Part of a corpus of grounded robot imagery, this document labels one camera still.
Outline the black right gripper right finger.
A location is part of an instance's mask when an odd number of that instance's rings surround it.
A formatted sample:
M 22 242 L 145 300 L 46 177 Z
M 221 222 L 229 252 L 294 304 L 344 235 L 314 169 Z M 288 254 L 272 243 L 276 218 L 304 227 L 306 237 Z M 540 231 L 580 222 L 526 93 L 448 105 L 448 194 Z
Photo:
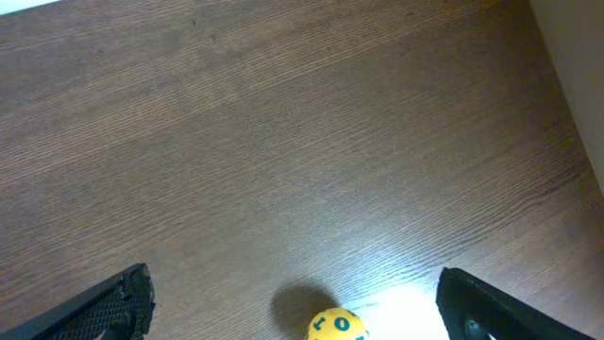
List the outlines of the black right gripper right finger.
M 459 268 L 442 270 L 436 304 L 451 339 L 592 339 Z

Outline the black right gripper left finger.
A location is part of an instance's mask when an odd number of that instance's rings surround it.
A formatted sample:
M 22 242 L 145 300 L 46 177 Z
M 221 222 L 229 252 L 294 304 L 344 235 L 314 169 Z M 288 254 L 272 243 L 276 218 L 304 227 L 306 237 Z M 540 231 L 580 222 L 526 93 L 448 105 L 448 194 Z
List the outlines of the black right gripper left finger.
M 155 309 L 145 263 L 136 263 L 1 334 L 2 340 L 143 340 Z

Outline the yellow ball with dots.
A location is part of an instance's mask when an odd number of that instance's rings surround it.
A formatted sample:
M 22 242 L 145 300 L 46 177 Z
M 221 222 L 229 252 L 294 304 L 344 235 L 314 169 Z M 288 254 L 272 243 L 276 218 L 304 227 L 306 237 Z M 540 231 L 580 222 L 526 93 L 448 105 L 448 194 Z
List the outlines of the yellow ball with dots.
M 305 340 L 369 340 L 370 334 L 359 316 L 344 308 L 318 313 L 307 327 Z

